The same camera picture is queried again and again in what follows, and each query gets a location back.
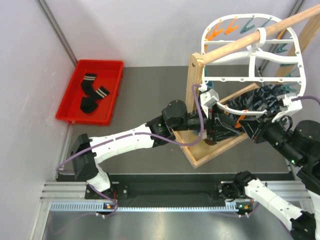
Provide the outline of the black striped sock upper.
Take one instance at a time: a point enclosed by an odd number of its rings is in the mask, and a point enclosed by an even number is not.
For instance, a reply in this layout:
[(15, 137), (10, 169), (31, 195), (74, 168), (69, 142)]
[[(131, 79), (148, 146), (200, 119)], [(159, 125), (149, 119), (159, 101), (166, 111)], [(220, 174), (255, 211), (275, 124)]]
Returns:
[(86, 95), (91, 95), (95, 92), (93, 82), (96, 80), (96, 73), (86, 73), (81, 82), (81, 88)]

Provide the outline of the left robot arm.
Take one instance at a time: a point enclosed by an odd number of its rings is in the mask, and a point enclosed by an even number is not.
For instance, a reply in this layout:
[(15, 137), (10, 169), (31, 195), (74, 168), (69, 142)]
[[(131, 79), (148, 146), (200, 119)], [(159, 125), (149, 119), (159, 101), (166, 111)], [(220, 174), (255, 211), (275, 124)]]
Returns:
[(114, 187), (100, 164), (112, 157), (139, 150), (151, 149), (168, 143), (188, 148), (207, 141), (220, 143), (240, 136), (236, 122), (215, 109), (188, 112), (182, 100), (171, 101), (160, 116), (125, 132), (89, 137), (82, 134), (71, 151), (70, 160), (76, 181), (86, 182), (96, 189), (102, 198), (109, 198)]

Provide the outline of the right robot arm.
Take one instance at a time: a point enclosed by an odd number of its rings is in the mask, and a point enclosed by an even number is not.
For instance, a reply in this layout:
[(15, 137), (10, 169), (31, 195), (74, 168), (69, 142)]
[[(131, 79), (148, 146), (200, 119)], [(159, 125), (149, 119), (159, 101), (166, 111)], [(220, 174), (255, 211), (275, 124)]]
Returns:
[(268, 189), (249, 171), (237, 173), (230, 183), (222, 183), (218, 194), (225, 200), (249, 198), (265, 207), (289, 230), (295, 240), (320, 238), (320, 124), (302, 120), (292, 128), (288, 115), (272, 121), (264, 116), (239, 121), (243, 130), (255, 143), (269, 143), (292, 165), (299, 168), (300, 178), (307, 190), (314, 213), (309, 213)]

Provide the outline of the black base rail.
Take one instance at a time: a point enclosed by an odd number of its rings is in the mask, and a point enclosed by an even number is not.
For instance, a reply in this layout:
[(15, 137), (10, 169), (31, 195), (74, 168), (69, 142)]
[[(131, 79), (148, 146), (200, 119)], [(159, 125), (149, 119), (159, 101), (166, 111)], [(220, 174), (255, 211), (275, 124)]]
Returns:
[(123, 208), (223, 207), (245, 196), (232, 174), (110, 174), (109, 178), (111, 189), (103, 194)]

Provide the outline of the white clip hanger frame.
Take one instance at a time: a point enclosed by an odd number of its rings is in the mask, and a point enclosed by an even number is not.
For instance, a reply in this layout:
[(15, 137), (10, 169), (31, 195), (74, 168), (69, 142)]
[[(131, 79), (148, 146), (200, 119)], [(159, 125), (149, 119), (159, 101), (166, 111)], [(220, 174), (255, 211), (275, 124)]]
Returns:
[[(231, 43), (232, 40), (216, 40), (215, 38), (221, 34), (229, 33), (238, 29), (237, 25), (234, 25), (234, 22), (239, 19), (248, 19), (251, 22), (254, 19), (265, 19), (267, 23), (273, 21), (276, 24), (282, 23), (282, 20), (278, 17), (255, 13), (255, 14), (231, 14), (226, 15), (221, 18), (216, 19), (211, 22), (206, 29), (204, 30), (201, 37), (201, 54), (206, 55), (206, 46), (207, 45), (221, 45), (225, 47)], [(201, 109), (204, 111), (206, 116), (209, 115), (210, 109), (214, 106), (218, 107), (220, 110), (223, 110), (229, 114), (236, 116), (262, 116), (266, 113), (266, 110), (257, 111), (249, 110), (244, 108), (242, 110), (237, 110), (226, 106), (221, 100), (219, 100), (219, 95), (216, 91), (210, 90), (207, 86), (209, 82), (276, 82), (276, 83), (296, 83), (299, 84), (300, 90), (296, 95), (285, 94), (284, 97), (280, 98), (280, 102), (284, 107), (276, 114), (273, 118), (274, 121), (283, 117), (285, 115), (292, 116), (296, 112), (300, 111), (303, 108), (303, 105), (300, 101), (300, 97), (304, 96), (306, 91), (306, 74), (303, 66), (302, 50), (300, 48), (300, 43), (296, 32), (291, 26), (283, 28), (283, 31), (287, 31), (290, 34), (288, 39), (268, 39), (269, 33), (267, 32), (267, 25), (264, 23), (261, 27), (256, 27), (254, 24), (249, 22), (241, 29), (241, 33), (246, 33), (250, 30), (255, 30), (256, 33), (261, 34), (258, 38), (258, 41), (254, 43), (247, 43), (244, 45), (245, 51), (233, 50), (224, 54), (223, 56), (218, 57), (216, 60), (209, 61), (210, 64), (220, 65), (227, 62), (239, 61), (247, 59), (248, 62), (248, 76), (247, 77), (211, 77), (203, 75), (201, 77), (201, 87), (200, 87), (200, 105)], [(277, 44), (292, 44), (295, 50), (293, 56), (284, 56), (277, 53), (272, 53), (269, 51), (263, 50), (264, 45), (277, 45)], [(286, 65), (295, 65), (296, 69), (299, 72), (297, 77), (280, 76), (280, 77), (257, 77), (256, 72), (256, 61), (258, 59), (274, 62), (277, 64), (286, 64)]]

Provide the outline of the red plastic tray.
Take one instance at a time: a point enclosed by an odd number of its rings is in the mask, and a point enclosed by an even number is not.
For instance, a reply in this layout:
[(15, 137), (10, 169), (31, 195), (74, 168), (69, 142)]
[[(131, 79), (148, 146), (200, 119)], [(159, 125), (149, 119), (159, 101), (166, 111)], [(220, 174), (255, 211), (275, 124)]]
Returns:
[[(79, 60), (55, 117), (69, 124), (108, 126), (119, 95), (123, 70), (124, 63), (119, 60)], [(110, 92), (107, 97), (98, 101), (96, 110), (89, 114), (80, 109), (82, 97), (87, 97), (81, 87), (86, 73), (97, 74), (92, 85), (95, 90), (103, 86)]]

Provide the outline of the black striped sock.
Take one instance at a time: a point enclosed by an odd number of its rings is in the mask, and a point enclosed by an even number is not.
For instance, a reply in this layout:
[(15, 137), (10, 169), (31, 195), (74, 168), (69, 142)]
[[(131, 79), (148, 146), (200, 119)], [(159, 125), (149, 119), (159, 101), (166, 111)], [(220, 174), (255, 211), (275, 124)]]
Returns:
[(96, 73), (86, 73), (81, 82), (81, 88), (86, 95), (91, 95), (95, 92), (93, 82), (96, 80)]
[(85, 89), (85, 94), (80, 103), (80, 109), (85, 114), (94, 112), (98, 107), (98, 101), (106, 98), (110, 92), (103, 86), (94, 89), (91, 85)]

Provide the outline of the black striped sock lower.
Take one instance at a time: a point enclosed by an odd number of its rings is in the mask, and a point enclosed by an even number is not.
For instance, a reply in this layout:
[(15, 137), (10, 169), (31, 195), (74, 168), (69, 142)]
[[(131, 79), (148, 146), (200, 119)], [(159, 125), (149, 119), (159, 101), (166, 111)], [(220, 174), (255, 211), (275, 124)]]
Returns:
[(98, 101), (106, 98), (110, 92), (103, 86), (94, 89), (91, 85), (85, 89), (85, 94), (80, 103), (80, 109), (85, 114), (94, 112), (98, 107)]

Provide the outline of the dark patterned cloth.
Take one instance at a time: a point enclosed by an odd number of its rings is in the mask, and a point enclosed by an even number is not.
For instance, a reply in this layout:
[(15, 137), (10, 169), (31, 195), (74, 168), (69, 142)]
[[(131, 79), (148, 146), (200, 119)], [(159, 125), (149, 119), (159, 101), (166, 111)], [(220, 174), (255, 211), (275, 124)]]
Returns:
[(296, 91), (287, 84), (267, 84), (231, 98), (224, 106), (241, 113), (262, 112), (276, 115), (289, 108), (283, 103), (283, 99), (295, 95)]

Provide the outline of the wooden rack stand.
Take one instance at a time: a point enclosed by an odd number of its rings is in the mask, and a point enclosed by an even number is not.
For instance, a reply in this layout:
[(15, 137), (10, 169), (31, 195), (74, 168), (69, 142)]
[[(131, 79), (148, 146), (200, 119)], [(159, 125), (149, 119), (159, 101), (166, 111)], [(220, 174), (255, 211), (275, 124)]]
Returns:
[[(283, 28), (292, 27), (295, 31), (300, 49), (303, 53), (304, 49), (308, 46), (310, 41), (314, 38), (315, 34), (318, 32), (320, 27), (320, 6), (315, 5), (310, 7), (302, 12), (299, 12), (295, 15), (292, 15), (284, 20), (281, 23), (274, 23), (267, 26), (268, 39), (288, 39), (290, 38), (290, 33), (284, 31)], [(249, 35), (246, 35), (238, 40), (233, 40), (233, 42), (227, 46), (221, 46), (219, 44), (207, 45), (206, 46), (206, 55), (200, 53), (193, 53), (189, 58), (188, 74), (187, 74), (187, 89), (185, 104), (187, 110), (193, 112), (197, 110), (197, 105), (200, 101), (200, 88), (202, 84), (202, 76), (205, 75), (204, 68), (207, 65), (210, 65), (210, 61), (216, 60), (218, 57), (222, 57), (226, 53), (230, 53), (234, 50), (245, 51), (245, 44), (251, 44), (258, 41), (261, 37), (260, 33), (253, 32)], [(291, 50), (291, 55), (295, 54), (295, 49)], [(228, 97), (222, 99), (222, 103), (225, 104), (226, 101), (231, 98), (237, 97), (241, 94), (244, 94), (248, 91), (254, 90), (257, 87), (258, 82), (249, 82), (250, 85), (229, 95)]]

